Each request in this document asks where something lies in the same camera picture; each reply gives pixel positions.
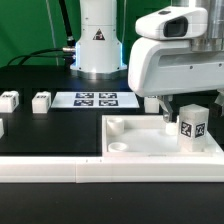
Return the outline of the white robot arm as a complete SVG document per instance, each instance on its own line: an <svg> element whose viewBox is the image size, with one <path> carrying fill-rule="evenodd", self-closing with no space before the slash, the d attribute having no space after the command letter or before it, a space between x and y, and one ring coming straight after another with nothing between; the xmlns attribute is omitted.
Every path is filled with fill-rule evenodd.
<svg viewBox="0 0 224 224"><path fill-rule="evenodd" d="M224 90L224 0L171 0L139 18L123 63L116 0L81 0L81 38L71 69L89 79L128 71L129 88L163 103L175 94Z"/></svg>

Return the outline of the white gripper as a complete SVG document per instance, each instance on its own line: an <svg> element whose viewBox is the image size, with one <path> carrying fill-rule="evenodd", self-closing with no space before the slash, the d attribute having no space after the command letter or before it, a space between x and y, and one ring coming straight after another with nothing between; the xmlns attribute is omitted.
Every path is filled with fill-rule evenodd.
<svg viewBox="0 0 224 224"><path fill-rule="evenodd" d="M222 117L224 51L192 52L188 40L140 38L131 49L128 85L140 97L158 96L165 122L172 121L172 95L219 89L210 113Z"/></svg>

